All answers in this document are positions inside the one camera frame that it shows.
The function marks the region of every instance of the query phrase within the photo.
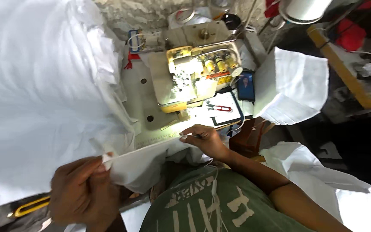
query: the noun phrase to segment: phone screen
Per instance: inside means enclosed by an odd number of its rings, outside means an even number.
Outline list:
[[[254,102],[253,75],[251,72],[243,71],[237,81],[237,91],[239,100]]]

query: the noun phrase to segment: human hand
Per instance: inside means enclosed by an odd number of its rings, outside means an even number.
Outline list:
[[[221,162],[224,162],[228,156],[229,149],[223,144],[214,127],[195,124],[194,126],[183,130],[182,133],[191,133],[194,136],[189,135],[186,139],[180,138],[180,141],[200,148],[200,150],[202,150],[207,156]]]
[[[56,223],[83,223],[95,232],[110,226],[119,213],[120,189],[111,184],[110,171],[101,163],[100,156],[87,157],[55,171],[49,209]]]

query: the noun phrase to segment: green t-shirt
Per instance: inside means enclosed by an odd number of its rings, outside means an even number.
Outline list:
[[[212,195],[215,178],[217,197]],[[245,177],[226,168],[209,166],[178,177],[153,202],[140,232],[165,231],[312,230],[276,211],[267,195]]]

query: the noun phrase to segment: human arm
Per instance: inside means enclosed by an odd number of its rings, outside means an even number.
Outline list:
[[[253,182],[269,196],[279,212],[318,232],[350,232],[285,176],[228,149],[213,127],[197,124],[183,131],[183,134],[190,133],[201,138],[188,136],[181,140],[199,147],[206,155],[227,164]]]
[[[83,223],[88,232],[126,231],[119,206],[119,186],[111,184],[101,157],[88,157],[63,165],[51,181],[49,209],[58,224]]]

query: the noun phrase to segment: white cloth pile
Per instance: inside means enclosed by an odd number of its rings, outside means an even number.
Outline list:
[[[299,123],[320,113],[327,100],[327,59],[275,47],[256,71],[254,88],[254,118]]]
[[[0,0],[0,205],[49,192],[65,163],[134,150],[124,43],[105,30],[91,0]]]
[[[299,186],[353,232],[371,231],[371,185],[324,167],[304,145],[279,142],[260,151],[266,165]]]

